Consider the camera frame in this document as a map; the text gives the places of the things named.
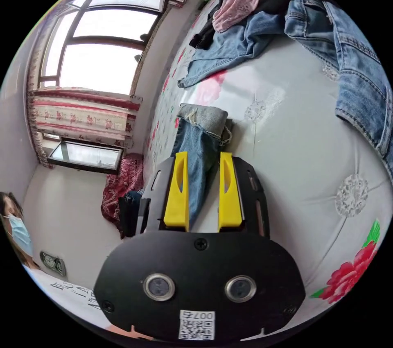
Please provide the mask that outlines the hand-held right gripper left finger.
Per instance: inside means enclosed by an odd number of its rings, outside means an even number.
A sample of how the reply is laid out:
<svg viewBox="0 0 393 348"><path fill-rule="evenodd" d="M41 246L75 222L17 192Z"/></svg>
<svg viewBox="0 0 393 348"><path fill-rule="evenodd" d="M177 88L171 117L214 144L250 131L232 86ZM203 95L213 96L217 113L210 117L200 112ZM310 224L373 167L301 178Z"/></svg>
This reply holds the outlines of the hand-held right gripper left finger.
<svg viewBox="0 0 393 348"><path fill-rule="evenodd" d="M163 222L167 229L189 232L189 178L187 152L176 153Z"/></svg>

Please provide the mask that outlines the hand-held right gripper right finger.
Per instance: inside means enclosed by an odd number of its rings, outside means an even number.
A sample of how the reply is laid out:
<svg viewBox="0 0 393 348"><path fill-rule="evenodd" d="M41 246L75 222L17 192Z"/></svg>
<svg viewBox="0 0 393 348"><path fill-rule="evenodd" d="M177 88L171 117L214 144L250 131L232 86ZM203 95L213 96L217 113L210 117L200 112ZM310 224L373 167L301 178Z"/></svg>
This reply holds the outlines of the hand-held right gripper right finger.
<svg viewBox="0 0 393 348"><path fill-rule="evenodd" d="M220 154L218 230L239 229L242 210L237 177L231 153Z"/></svg>

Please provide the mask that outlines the person's right hand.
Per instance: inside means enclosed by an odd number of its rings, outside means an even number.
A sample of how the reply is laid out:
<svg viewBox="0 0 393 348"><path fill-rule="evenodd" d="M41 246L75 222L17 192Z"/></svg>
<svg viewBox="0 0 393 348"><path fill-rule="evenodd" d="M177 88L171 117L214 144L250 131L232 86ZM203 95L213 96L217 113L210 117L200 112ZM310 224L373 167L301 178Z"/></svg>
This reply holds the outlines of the person's right hand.
<svg viewBox="0 0 393 348"><path fill-rule="evenodd" d="M153 337L150 337L150 336L147 336L147 335L144 335L144 334L141 334L141 333L135 331L135 328L133 326L131 327L130 331L125 331L125 330L123 330L121 328L118 328L115 325L108 326L106 328L106 330L108 330L110 332L113 332L113 333L116 333L116 334L119 334L119 335L123 335L123 336L126 336L126 337L134 338L134 339L143 339L143 340L148 340L148 341L153 341L154 340Z"/></svg>

